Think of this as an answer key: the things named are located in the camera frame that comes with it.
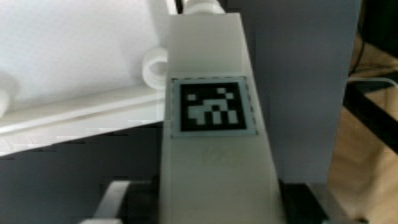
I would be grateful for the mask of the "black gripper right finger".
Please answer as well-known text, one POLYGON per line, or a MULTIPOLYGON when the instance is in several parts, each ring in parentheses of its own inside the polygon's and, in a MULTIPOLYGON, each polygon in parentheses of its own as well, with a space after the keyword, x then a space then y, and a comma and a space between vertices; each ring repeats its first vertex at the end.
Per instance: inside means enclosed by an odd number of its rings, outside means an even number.
POLYGON ((303 183, 278 182, 285 224, 367 224, 349 220, 335 204, 324 205, 303 183))

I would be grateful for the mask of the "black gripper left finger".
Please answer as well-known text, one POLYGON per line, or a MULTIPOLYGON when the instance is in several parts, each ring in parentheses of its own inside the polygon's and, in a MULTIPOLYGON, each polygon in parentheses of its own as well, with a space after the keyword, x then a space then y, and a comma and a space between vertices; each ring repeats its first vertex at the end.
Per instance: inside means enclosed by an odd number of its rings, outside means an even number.
POLYGON ((150 181, 111 181, 94 214, 78 224, 157 224, 150 181))

